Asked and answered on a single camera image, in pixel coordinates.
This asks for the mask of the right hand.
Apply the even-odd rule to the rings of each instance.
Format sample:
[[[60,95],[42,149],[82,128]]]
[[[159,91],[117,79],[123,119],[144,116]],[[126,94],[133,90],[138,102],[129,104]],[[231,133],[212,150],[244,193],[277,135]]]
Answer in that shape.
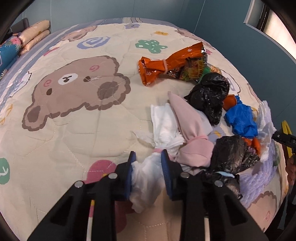
[[[295,174],[296,174],[295,155],[291,156],[287,160],[287,165],[285,170],[287,172],[287,181],[289,185],[293,186],[295,183]]]

